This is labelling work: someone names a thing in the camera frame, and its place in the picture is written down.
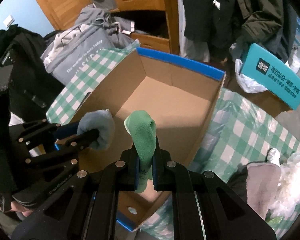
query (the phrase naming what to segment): cardboard box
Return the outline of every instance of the cardboard box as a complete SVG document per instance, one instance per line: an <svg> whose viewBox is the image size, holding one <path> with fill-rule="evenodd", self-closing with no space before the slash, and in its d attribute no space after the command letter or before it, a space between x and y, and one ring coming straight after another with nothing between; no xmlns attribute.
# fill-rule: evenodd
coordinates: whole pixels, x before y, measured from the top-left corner
<svg viewBox="0 0 300 240"><path fill-rule="evenodd" d="M300 105L300 78L259 45L250 46L243 59L241 73L264 85L293 110Z"/></svg>
<svg viewBox="0 0 300 240"><path fill-rule="evenodd" d="M131 148L124 120L135 110L146 110L157 125L160 147L172 160L188 166L210 123L224 81L224 72L176 55L138 48L120 62L78 109L72 121L86 112L109 109L114 117L114 141L107 151L86 150L80 168L100 171ZM120 192L117 220L137 229L168 198L156 192L152 181L141 193ZM135 208L132 214L128 208Z"/></svg>

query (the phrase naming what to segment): open cardboard box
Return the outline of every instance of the open cardboard box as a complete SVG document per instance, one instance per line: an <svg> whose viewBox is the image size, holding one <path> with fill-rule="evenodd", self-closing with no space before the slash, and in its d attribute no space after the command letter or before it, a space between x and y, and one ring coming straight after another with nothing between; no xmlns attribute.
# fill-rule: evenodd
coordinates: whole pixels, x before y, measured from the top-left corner
<svg viewBox="0 0 300 240"><path fill-rule="evenodd" d="M110 148L80 153L80 169L100 171L131 148L124 120L135 110L149 113L157 126L160 148L169 151L172 160L188 166L208 128L223 81L223 71L205 64L149 49L133 51L104 78L72 119L74 122L87 112L109 109L115 121ZM120 192L117 219L135 230L169 194L155 191L150 180L141 194Z"/></svg>

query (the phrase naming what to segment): teal box with chinese text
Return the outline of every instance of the teal box with chinese text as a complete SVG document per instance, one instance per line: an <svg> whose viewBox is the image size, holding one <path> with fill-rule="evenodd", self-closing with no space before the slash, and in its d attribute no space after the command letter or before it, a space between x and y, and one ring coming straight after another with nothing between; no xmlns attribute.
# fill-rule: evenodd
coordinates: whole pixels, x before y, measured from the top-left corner
<svg viewBox="0 0 300 240"><path fill-rule="evenodd" d="M264 85L291 109L295 110L300 105L300 78L261 46L250 45L241 73Z"/></svg>

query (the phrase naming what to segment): green sock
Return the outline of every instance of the green sock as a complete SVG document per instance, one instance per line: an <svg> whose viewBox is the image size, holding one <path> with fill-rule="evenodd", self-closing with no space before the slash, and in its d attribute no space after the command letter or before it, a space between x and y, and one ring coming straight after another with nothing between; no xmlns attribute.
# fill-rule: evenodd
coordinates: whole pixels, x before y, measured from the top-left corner
<svg viewBox="0 0 300 240"><path fill-rule="evenodd" d="M147 187L152 156L156 147L156 125L146 111L140 110L132 112L124 121L124 126L131 135L139 155L139 183L136 192L141 193L144 192Z"/></svg>

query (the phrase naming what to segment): green checkered tablecloth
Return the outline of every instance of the green checkered tablecloth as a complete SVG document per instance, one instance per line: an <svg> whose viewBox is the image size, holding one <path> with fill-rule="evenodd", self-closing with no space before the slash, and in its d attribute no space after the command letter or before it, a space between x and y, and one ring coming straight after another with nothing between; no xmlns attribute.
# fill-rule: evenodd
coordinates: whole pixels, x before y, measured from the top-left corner
<svg viewBox="0 0 300 240"><path fill-rule="evenodd" d="M300 152L300 142L265 111L237 93L222 89L209 129L189 169L202 173L215 172L227 182L242 166L266 161L271 148L277 148L282 158ZM280 239L300 213L283 218L273 229ZM158 239L173 239L171 197L141 227Z"/></svg>
<svg viewBox="0 0 300 240"><path fill-rule="evenodd" d="M68 124L87 94L95 90L111 70L139 45L139 41L135 40L124 49L101 49L74 75L52 103L47 111L49 122Z"/></svg>

